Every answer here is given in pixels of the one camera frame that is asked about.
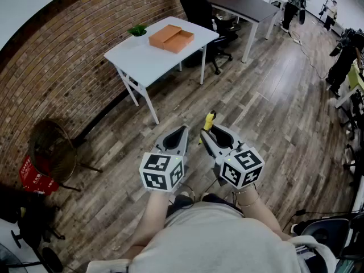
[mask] person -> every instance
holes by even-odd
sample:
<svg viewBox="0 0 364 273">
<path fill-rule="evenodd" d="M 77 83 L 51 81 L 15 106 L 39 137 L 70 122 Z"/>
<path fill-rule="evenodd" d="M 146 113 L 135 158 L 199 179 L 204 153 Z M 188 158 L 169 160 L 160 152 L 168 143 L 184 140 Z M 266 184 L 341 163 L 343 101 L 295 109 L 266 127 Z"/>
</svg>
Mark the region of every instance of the person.
<svg viewBox="0 0 364 273">
<path fill-rule="evenodd" d="M 364 34 L 361 31 L 353 32 L 350 42 L 343 46 L 341 54 L 329 71 L 326 78 L 327 83 L 331 84 L 330 90 L 339 98 L 340 85 L 345 81 L 346 75 L 350 72 L 351 65 L 356 59 L 360 74 L 363 74 L 361 52 L 364 48 Z"/>
<path fill-rule="evenodd" d="M 300 7 L 301 0 L 288 0 L 286 7 L 284 9 L 284 20 L 282 21 L 282 25 L 280 28 L 284 32 L 288 32 L 289 24 L 291 23 L 293 17 L 297 13 Z"/>
<path fill-rule="evenodd" d="M 326 17 L 325 25 L 327 31 L 330 30 L 332 22 L 337 17 L 337 3 L 335 0 L 332 1 L 332 5 L 327 8 L 328 16 Z"/>
<path fill-rule="evenodd" d="M 240 208 L 207 193 L 194 203 L 186 192 L 168 206 L 168 193 L 152 191 L 122 259 L 92 261 L 86 273 L 334 273 L 330 249 L 283 233 L 253 185 L 235 195 Z"/>
</svg>

